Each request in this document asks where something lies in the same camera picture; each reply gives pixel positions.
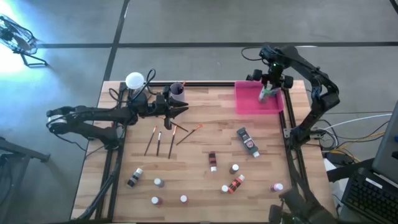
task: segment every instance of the pink bin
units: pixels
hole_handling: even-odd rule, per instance
[[[267,97],[266,103],[259,102],[259,94],[262,90],[261,82],[236,81],[235,104],[237,114],[276,114],[284,109],[282,93],[280,90],[276,96]]]

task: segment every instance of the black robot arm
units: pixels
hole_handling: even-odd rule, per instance
[[[293,77],[283,75],[282,72],[284,69],[292,67],[311,83],[311,111],[303,122],[290,132],[290,146],[300,147],[310,140],[311,127],[326,111],[340,102],[338,87],[326,73],[320,71],[319,67],[313,66],[301,57],[293,46],[288,45],[274,49],[268,46],[263,47],[259,55],[263,60],[269,62],[268,73],[262,74],[261,70],[255,70],[252,76],[248,76],[248,80],[261,80],[264,86],[269,83],[272,88],[291,88]],[[326,87],[325,93],[322,93],[322,86]]]
[[[155,95],[152,103],[147,102],[146,95],[141,93],[134,100],[128,100],[123,108],[90,108],[86,106],[64,106],[47,112],[49,122],[47,127],[56,135],[66,133],[81,134],[87,139],[99,139],[106,149],[115,149],[119,146],[116,127],[99,128],[85,123],[85,121],[114,121],[126,125],[136,124],[138,117],[165,115],[164,125],[171,129],[170,118],[175,118],[187,110],[187,103],[169,98],[170,87],[165,86],[162,93]]]
[[[259,55],[263,60],[267,60],[268,73],[263,74],[261,70],[255,70],[253,75],[247,77],[247,80],[261,81],[264,88],[268,85],[272,85],[271,89],[291,88],[293,86],[293,77],[283,75],[282,72],[286,68],[292,67],[311,83],[311,111],[301,124],[290,131],[288,140],[290,150],[300,150],[301,145],[310,140],[312,126],[325,112],[340,102],[338,87],[329,79],[327,74],[320,71],[319,67],[313,66],[302,58],[293,46],[275,49],[263,47]],[[323,86],[326,87],[326,92],[324,93],[322,93]],[[297,189],[290,189],[279,195],[292,213],[290,221],[294,217],[295,223],[340,223],[319,203],[296,169],[290,170],[290,174],[299,184],[307,198],[307,201],[305,201]],[[280,219],[284,214],[282,207],[273,205],[270,211],[272,211],[269,217],[270,223],[280,223]]]

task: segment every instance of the keyboard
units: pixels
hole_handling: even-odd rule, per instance
[[[349,178],[341,202],[376,223],[398,223],[398,189],[366,169]]]

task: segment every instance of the wooden tabletop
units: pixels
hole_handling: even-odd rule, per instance
[[[115,105],[108,95],[108,89],[118,89],[119,83],[104,82],[98,107],[111,108]],[[299,124],[310,111],[303,81],[294,82],[290,96]],[[282,183],[285,189],[290,188],[279,116],[236,114],[233,87],[186,87],[185,101],[190,109],[174,122],[189,130],[199,124],[203,124],[203,127],[183,143],[174,145],[170,159],[167,156],[172,131],[163,127],[162,119],[139,119],[137,124],[128,127],[113,221],[267,222],[270,205],[280,205],[279,193],[271,192],[269,187]],[[95,122],[95,125],[103,128],[110,123]],[[155,125],[158,129],[144,157]],[[246,128],[259,147],[258,158],[248,154],[238,139],[236,130],[242,127]],[[162,143],[159,156],[156,157],[158,131],[162,131]],[[177,128],[175,142],[186,134]],[[88,152],[100,146],[100,141],[92,141]],[[216,152],[216,172],[210,172],[210,151]],[[304,146],[302,151],[312,192],[324,207],[335,214],[319,148]],[[106,151],[100,150],[85,161],[72,218],[82,214],[98,193],[105,157]],[[239,171],[232,175],[228,171],[233,164],[239,165]],[[137,168],[144,171],[143,175],[134,188],[129,188],[127,180]],[[234,194],[221,194],[221,186],[229,185],[240,174],[245,176],[245,180],[237,191]],[[163,179],[165,186],[155,186],[155,178]],[[181,195],[188,197],[188,203],[180,202]],[[163,205],[157,207],[151,204],[153,196],[162,198]],[[108,200],[109,197],[106,197],[104,214]]]

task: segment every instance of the concrete floor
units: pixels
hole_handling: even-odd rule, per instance
[[[0,0],[4,13],[45,44],[110,44],[124,0]],[[120,43],[177,42],[397,42],[398,15],[387,0],[136,0],[126,13]],[[27,68],[0,46],[0,136],[51,153],[32,161],[7,223],[68,220],[84,152],[45,128],[45,112],[60,106],[96,106],[110,48],[39,49],[47,68]],[[332,124],[392,111],[398,89],[398,47],[300,47],[329,74],[341,103],[324,119]],[[255,57],[257,50],[248,51]],[[156,80],[243,80],[266,68],[240,48],[118,49],[110,80],[156,68]],[[300,78],[293,70],[286,74]],[[341,136],[371,133],[387,117],[339,126]],[[83,147],[76,134],[68,139]],[[359,159],[373,157],[379,141],[354,144]]]

